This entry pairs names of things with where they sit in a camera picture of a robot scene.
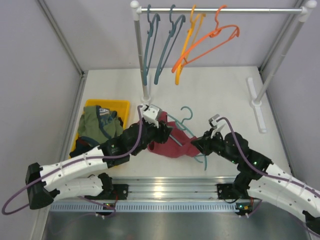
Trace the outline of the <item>red tank top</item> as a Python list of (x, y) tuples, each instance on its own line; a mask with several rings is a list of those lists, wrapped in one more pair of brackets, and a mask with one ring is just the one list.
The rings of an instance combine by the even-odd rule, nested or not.
[(183, 156), (195, 157), (200, 154), (200, 151), (191, 144), (196, 137), (189, 137), (181, 129), (178, 129), (175, 121), (168, 121), (167, 112), (163, 111), (159, 118), (164, 121), (168, 126), (173, 127), (168, 140), (165, 143), (151, 142), (147, 149), (154, 154), (165, 156), (168, 158), (179, 158)]

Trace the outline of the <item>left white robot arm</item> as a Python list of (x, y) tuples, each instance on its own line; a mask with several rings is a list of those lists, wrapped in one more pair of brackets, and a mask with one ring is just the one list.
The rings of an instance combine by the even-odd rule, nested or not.
[(111, 178), (106, 173), (91, 174), (128, 162), (152, 142), (164, 144), (172, 130), (163, 121), (158, 125), (142, 121), (73, 158), (51, 165), (30, 164), (25, 177), (29, 208), (37, 210), (77, 196), (109, 198), (114, 189)]

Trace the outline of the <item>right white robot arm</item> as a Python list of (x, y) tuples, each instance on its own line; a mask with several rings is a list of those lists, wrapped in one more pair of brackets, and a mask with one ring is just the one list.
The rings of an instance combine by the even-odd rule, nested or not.
[(314, 233), (320, 233), (320, 192), (251, 149), (239, 133), (222, 136), (206, 131), (191, 143), (206, 156), (215, 153), (236, 165), (239, 173), (232, 190), (238, 198), (270, 203), (297, 217)]

